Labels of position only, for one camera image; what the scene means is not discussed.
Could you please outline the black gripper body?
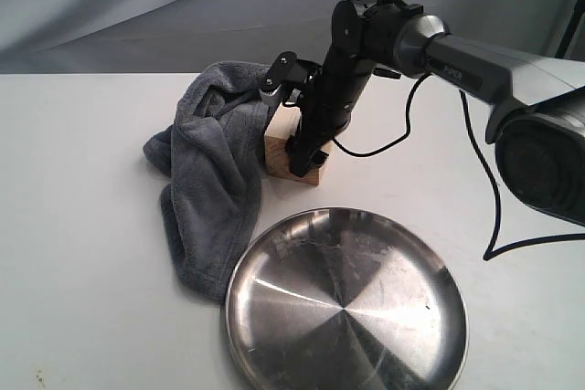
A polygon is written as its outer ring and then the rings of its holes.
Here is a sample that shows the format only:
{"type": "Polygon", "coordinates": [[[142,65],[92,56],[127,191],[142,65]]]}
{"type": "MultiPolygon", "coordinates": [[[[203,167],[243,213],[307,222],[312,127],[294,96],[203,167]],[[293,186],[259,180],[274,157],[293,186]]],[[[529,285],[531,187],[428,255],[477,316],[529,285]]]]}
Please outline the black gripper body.
{"type": "Polygon", "coordinates": [[[297,58],[292,68],[294,106],[301,112],[292,140],[294,153],[315,153],[351,121],[370,79],[370,61],[328,54],[323,64],[297,58]]]}

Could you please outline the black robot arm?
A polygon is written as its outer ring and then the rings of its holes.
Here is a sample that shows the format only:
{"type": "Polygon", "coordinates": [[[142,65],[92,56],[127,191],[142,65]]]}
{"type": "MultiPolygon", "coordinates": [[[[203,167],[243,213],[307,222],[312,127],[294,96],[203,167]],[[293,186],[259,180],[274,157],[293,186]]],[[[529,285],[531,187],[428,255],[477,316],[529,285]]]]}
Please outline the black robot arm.
{"type": "Polygon", "coordinates": [[[584,66],[456,37],[418,5],[337,4],[324,64],[304,96],[290,169],[307,173],[348,125],[376,65],[417,79],[434,75],[490,107],[485,141],[523,204],[584,221],[584,66]]]}

